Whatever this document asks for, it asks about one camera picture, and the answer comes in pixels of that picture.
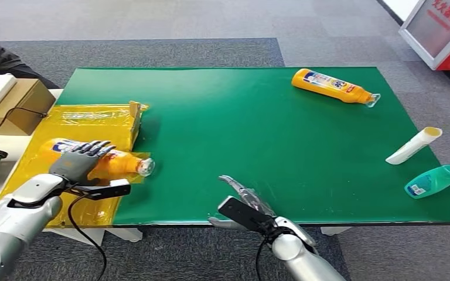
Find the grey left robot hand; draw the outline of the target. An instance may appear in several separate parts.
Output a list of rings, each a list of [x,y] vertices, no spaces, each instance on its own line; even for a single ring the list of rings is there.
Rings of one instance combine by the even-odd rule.
[[[95,140],[75,146],[51,165],[49,173],[61,176],[72,184],[95,186],[100,179],[89,179],[88,175],[108,152],[116,148],[110,143],[109,140]]]

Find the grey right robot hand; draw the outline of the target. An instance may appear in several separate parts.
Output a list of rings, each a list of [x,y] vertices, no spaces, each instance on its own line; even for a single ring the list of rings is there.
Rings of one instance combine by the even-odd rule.
[[[233,179],[227,175],[220,175],[219,180],[226,182],[239,194],[240,200],[247,204],[248,206],[256,209],[257,211],[270,215],[272,217],[275,216],[275,212],[271,209],[271,207],[262,199],[260,199],[259,195],[254,191],[254,189],[246,188],[244,185],[239,183],[237,180]],[[224,228],[224,229],[232,229],[237,231],[246,231],[246,227],[240,225],[235,221],[223,221],[216,217],[209,217],[208,222],[212,224],[214,227]]]

